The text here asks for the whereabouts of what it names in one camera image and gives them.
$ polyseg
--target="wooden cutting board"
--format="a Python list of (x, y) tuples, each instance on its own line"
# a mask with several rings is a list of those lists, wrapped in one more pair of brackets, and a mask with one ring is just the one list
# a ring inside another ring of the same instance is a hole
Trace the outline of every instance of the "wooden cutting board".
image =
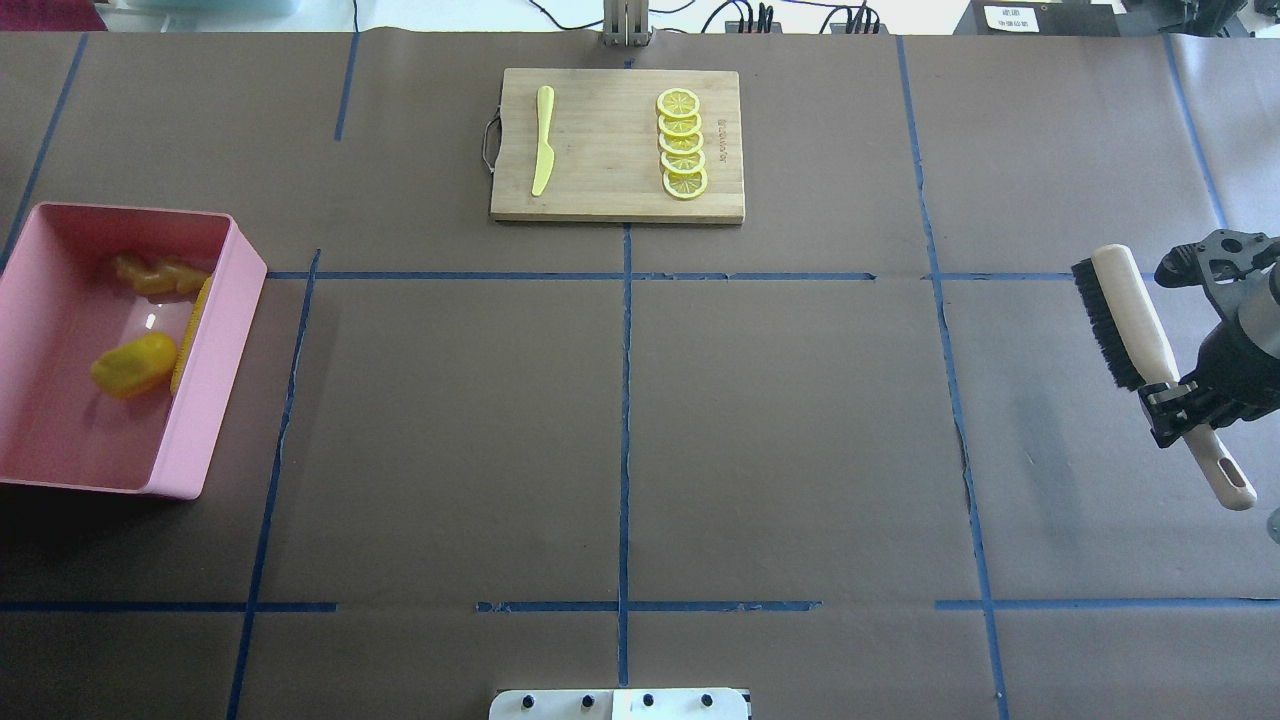
[[(556, 88), (556, 168), (532, 196), (538, 88)], [(658, 95), (694, 91), (701, 108), (707, 191), (676, 200), (662, 186)], [(742, 113), (737, 73), (508, 68), (502, 82), (502, 147), (489, 211), (498, 220), (741, 224)]]

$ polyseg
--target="table surface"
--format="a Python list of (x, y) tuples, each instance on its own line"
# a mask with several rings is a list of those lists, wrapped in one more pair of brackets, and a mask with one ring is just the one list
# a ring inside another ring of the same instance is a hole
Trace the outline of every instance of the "table surface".
[[(0, 715), (1274, 715), (1277, 420), (1222, 510), (1068, 268), (1280, 233), (1280, 45), (827, 40), (0, 36), (8, 243), (216, 210), (271, 270), (200, 500), (0, 488)], [(737, 70), (746, 222), (489, 220), (507, 67)]]

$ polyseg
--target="blue tape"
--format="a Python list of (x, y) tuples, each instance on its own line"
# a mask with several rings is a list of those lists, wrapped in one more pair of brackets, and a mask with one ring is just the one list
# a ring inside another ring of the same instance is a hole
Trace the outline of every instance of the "blue tape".
[[(1011, 281), (1070, 281), (1071, 273), (938, 273), (938, 279), (942, 282), (955, 282), (955, 281), (995, 281), (995, 282), (1011, 282)], [(925, 275), (920, 279), (929, 279)]]
[[(628, 612), (810, 612), (817, 600), (630, 601)], [(477, 602), (480, 614), (516, 612), (617, 612), (614, 601)]]
[(630, 683), (627, 610), (631, 559), (631, 223), (622, 225), (622, 437), (618, 461), (618, 687)]
[[(1270, 597), (1098, 597), (1075, 600), (997, 600), (996, 610), (1224, 610), (1235, 607), (1280, 610), (1280, 600)], [(942, 612), (980, 611), (977, 600), (940, 600)]]
[(991, 657), (991, 675), (996, 685), (996, 707), (1001, 720), (1009, 720), (1009, 700), (1005, 696), (1005, 670), (1000, 660), (1000, 638), (996, 633), (996, 609), (991, 600), (991, 579), (987, 575), (987, 553), (982, 542), (982, 520), (978, 515), (978, 495), (973, 486), (973, 468), (969, 464), (969, 439), (965, 436), (964, 411), (960, 406), (960, 386), (956, 378), (955, 355), (951, 348), (951, 331), (947, 328), (946, 300), (942, 295), (942, 270), (938, 265), (938, 251), (933, 238), (933, 222), (924, 201), (924, 161), (920, 156), (920, 137), (915, 126), (915, 108), (911, 102), (911, 79), (906, 65), (906, 45), (902, 36), (895, 36), (897, 42), (897, 67), (902, 77), (902, 102), (906, 109), (906, 128), (911, 138), (911, 161), (915, 169), (915, 187), (920, 204), (920, 222), (924, 224), (924, 238), (929, 255), (929, 278), (933, 284), (933, 301), (938, 316), (938, 332), (942, 340), (942, 359), (947, 369), (947, 392), (951, 396), (951, 414), (960, 441), (960, 461), (964, 474), (965, 493), (969, 500), (969, 530), (973, 537), (973, 555), (978, 565), (978, 587), (982, 593), (983, 618), (987, 625), (987, 652)]
[(76, 55), (67, 68), (67, 77), (63, 79), (63, 91), (54, 104), (54, 114), (49, 118), (49, 127), (45, 128), (45, 137), (40, 141), (40, 151), (36, 152), (36, 161), (31, 165), (31, 174), (27, 176), (27, 186), (22, 190), (22, 200), (18, 201), (18, 213), (9, 225), (9, 237), (5, 238), (4, 251), (0, 251), (0, 270), (9, 264), (13, 255), (13, 246), (18, 242), (18, 231), (22, 229), (23, 220), (27, 219), (27, 205), (31, 204), (31, 195), (36, 191), (36, 181), (40, 178), (40, 169), (45, 165), (45, 156), (49, 155), (49, 145), (54, 141), (54, 132), (58, 129), (58, 120), (63, 117), (63, 108), (67, 106), (67, 97), (72, 94), (72, 85), (76, 82), (76, 73), (79, 72), (79, 61), (84, 56), (84, 47), (88, 45), (88, 33), (82, 32), (79, 44), (76, 46)]
[(259, 602), (255, 612), (337, 612), (337, 602)]
[(635, 273), (637, 281), (874, 281), (872, 273)]
[(817, 600), (637, 601), (634, 612), (810, 612)]
[(1208, 160), (1204, 159), (1204, 149), (1201, 146), (1199, 133), (1196, 132), (1196, 122), (1192, 120), (1190, 106), (1187, 105), (1187, 94), (1183, 91), (1183, 74), (1178, 69), (1178, 58), (1174, 56), (1174, 42), (1169, 33), (1160, 36), (1165, 41), (1165, 59), (1169, 60), (1169, 73), (1174, 78), (1174, 95), (1178, 97), (1178, 109), (1183, 113), (1183, 124), (1187, 126), (1187, 136), (1190, 137), (1192, 150), (1196, 151), (1196, 161), (1201, 167), (1201, 177), (1204, 179), (1204, 188), (1208, 191), (1210, 202), (1213, 205), (1213, 218), (1217, 227), (1226, 228), (1226, 213), (1222, 211), (1222, 201), (1217, 197), (1217, 184), (1208, 172)]
[(486, 272), (375, 272), (326, 270), (321, 281), (621, 281), (622, 273), (486, 273)]
[[(273, 281), (303, 281), (300, 270), (273, 270)], [(483, 270), (325, 270), (321, 281), (625, 281), (626, 273), (522, 273)], [(631, 273), (632, 281), (874, 281), (872, 273)]]
[(334, 142), (342, 142), (342, 131), (347, 124), (347, 101), (351, 100), (351, 79), (356, 74), (356, 51), (360, 50), (360, 31), (351, 33), (351, 50), (347, 53), (347, 77), (342, 81), (342, 102), (338, 105), (338, 123), (333, 128)]
[(298, 360), (302, 357), (302, 341), (307, 336), (307, 319), (311, 314), (311, 295), (316, 287), (316, 268), (320, 265), (320, 251), (311, 256), (307, 272), (307, 287), (302, 295), (302, 311), (298, 316), (298, 336), (293, 342), (293, 361), (289, 365), (289, 384), (284, 392), (284, 410), (280, 413), (280, 432), (275, 438), (275, 460), (271, 462), (271, 482), (266, 487), (266, 503), (262, 507), (262, 527), (257, 534), (257, 555), (253, 559), (253, 574), (248, 585), (248, 602), (244, 607), (244, 625), (241, 628), (239, 652), (236, 656), (236, 675), (232, 680), (232, 696), (227, 703), (227, 720), (234, 720), (239, 712), (239, 694), (244, 685), (244, 667), (248, 664), (248, 646), (253, 635), (253, 616), (257, 612), (257, 596), (262, 585), (262, 565), (266, 564), (266, 548), (271, 537), (271, 515), (275, 512), (275, 496), (280, 484), (280, 470), (284, 466), (284, 441), (289, 433), (293, 415), (293, 398), (298, 384)]

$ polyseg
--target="pink container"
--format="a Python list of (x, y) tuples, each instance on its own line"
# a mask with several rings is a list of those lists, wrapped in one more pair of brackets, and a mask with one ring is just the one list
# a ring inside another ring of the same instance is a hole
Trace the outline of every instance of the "pink container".
[[(134, 295), (110, 256), (175, 255), (214, 282), (177, 396), (102, 395), (88, 368), (147, 332), (182, 343), (193, 297)], [(228, 215), (44, 202), (0, 275), (0, 482), (200, 495), (266, 264)]]

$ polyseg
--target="plastic knife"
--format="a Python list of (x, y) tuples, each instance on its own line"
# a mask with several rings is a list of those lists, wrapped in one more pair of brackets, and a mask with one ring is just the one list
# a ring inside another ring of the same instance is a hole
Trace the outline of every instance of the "plastic knife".
[(556, 91), (544, 85), (538, 88), (538, 161), (534, 164), (534, 197), (540, 197), (547, 190), (556, 167), (556, 151), (547, 137), (552, 132), (552, 109), (556, 106)]

